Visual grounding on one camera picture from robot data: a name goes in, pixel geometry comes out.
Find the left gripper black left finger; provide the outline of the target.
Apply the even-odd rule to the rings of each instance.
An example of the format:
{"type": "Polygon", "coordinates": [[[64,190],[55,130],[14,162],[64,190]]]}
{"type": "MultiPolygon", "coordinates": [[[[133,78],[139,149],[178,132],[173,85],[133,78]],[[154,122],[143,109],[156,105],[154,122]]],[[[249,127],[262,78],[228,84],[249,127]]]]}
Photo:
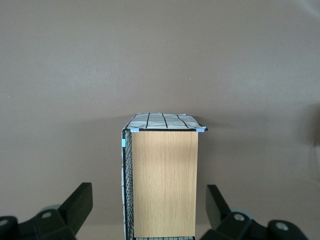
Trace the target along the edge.
{"type": "Polygon", "coordinates": [[[46,209],[18,223],[14,216],[0,217],[2,240],[75,240],[93,208],[93,187],[81,183],[57,209],[46,209]]]}

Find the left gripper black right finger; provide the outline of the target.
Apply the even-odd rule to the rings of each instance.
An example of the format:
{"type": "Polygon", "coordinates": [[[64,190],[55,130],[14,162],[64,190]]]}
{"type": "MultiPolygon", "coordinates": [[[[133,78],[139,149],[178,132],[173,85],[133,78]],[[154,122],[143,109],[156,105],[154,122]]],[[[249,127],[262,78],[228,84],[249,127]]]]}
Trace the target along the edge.
{"type": "Polygon", "coordinates": [[[271,220],[267,226],[246,214],[232,211],[216,185],[206,187],[206,214],[211,226],[202,240],[306,240],[295,224],[286,220],[271,220]]]}

